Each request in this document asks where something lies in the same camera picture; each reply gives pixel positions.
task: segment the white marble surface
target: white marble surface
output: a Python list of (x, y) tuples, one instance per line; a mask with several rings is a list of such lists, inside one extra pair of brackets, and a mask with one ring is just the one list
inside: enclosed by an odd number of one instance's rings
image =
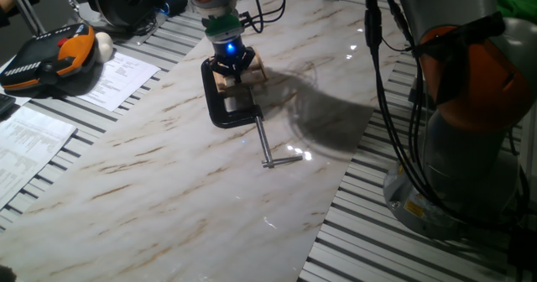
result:
[[(254, 125), (212, 125), (204, 39), (0, 236), (0, 264), (25, 282), (296, 280), (376, 103), (364, 11), (288, 0), (243, 36), (269, 71), (257, 100), (273, 155), (311, 160), (264, 169)], [(401, 45), (389, 14), (383, 27)], [(386, 77), (397, 55), (381, 55)]]

